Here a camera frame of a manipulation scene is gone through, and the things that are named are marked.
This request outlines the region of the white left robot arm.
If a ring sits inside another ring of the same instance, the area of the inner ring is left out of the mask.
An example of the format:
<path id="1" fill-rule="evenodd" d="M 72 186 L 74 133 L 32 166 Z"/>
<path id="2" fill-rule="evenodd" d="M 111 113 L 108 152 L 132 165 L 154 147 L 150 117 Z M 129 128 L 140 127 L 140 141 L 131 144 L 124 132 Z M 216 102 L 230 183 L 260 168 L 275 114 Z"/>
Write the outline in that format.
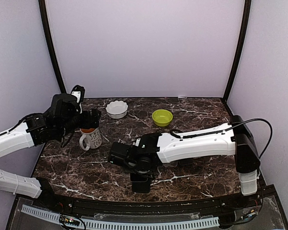
<path id="1" fill-rule="evenodd" d="M 80 97 L 56 94 L 51 106 L 43 113 L 32 113 L 21 118 L 12 128 L 0 133 L 0 158 L 18 150 L 42 145 L 50 140 L 63 141 L 77 129 L 99 126 L 101 112 L 83 110 Z M 39 198 L 48 209 L 58 205 L 47 180 L 23 177 L 0 169 L 0 191 Z"/>

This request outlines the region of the black smartphone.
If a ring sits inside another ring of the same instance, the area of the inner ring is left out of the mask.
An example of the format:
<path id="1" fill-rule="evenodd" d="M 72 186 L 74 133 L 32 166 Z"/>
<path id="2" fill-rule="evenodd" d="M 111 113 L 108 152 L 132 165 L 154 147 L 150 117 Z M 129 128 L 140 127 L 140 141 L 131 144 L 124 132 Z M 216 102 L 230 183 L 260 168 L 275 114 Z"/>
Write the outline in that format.
<path id="1" fill-rule="evenodd" d="M 130 174 L 130 180 L 132 182 L 132 191 L 134 193 L 149 193 L 151 179 L 139 174 Z"/>

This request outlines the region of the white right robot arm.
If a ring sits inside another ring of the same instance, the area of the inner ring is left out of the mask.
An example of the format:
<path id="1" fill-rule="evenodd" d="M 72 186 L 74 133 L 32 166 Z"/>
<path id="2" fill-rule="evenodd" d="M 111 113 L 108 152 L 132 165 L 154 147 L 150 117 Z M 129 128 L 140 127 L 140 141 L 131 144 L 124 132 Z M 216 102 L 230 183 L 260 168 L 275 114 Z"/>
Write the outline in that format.
<path id="1" fill-rule="evenodd" d="M 114 142 L 108 162 L 130 173 L 134 193 L 149 193 L 158 166 L 216 155 L 234 156 L 241 190 L 235 203 L 240 208 L 247 207 L 257 192 L 261 162 L 253 135 L 239 115 L 229 123 L 204 130 L 145 134 L 132 145 Z"/>

